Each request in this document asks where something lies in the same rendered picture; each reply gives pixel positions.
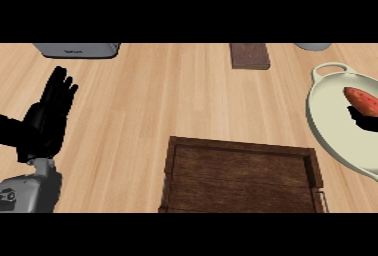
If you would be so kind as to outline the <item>grey appliance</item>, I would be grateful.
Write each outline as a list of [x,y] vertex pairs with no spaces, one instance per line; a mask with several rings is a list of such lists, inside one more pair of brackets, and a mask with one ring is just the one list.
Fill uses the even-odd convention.
[[119,43],[33,43],[41,55],[63,59],[107,59],[118,54]]

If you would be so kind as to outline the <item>orange sweet potato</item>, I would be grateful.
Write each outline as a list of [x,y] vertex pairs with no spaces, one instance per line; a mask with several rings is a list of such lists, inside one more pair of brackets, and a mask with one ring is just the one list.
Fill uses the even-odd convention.
[[345,87],[344,96],[363,116],[378,117],[378,98],[363,90]]

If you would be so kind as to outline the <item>dark wooden tray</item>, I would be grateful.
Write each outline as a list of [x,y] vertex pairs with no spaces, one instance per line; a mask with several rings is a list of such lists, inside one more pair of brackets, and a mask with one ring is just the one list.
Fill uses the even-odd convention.
[[160,213],[326,213],[311,148],[172,136]]

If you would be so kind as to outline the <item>brown wooden block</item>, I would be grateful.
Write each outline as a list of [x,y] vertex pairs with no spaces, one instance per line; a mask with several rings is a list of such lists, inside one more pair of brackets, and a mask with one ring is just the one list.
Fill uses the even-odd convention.
[[264,43],[231,43],[230,59],[233,69],[267,70],[270,68]]

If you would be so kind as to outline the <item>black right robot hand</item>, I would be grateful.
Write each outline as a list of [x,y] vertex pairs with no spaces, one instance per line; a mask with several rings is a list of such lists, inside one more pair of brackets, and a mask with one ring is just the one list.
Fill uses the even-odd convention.
[[364,131],[378,132],[378,117],[363,116],[352,106],[348,106],[346,109],[357,127]]

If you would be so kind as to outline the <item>cream oval pot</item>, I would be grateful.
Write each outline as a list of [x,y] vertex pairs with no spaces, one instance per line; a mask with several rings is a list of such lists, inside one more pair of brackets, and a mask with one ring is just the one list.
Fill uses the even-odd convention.
[[378,97],[378,80],[338,62],[311,70],[305,117],[313,136],[335,160],[378,182],[378,132],[363,130],[351,119],[342,89],[354,87]]

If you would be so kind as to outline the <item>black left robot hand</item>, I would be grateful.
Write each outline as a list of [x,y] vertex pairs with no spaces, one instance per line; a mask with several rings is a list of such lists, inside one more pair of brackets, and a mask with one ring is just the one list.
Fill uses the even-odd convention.
[[0,145],[16,149],[17,162],[51,159],[60,151],[67,114],[78,85],[57,66],[48,77],[41,98],[26,111],[23,120],[0,114]]

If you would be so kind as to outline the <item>grey round container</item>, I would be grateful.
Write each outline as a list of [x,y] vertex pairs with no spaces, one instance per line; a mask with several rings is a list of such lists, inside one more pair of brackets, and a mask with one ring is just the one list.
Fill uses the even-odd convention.
[[296,43],[296,46],[305,51],[323,51],[329,48],[329,43]]

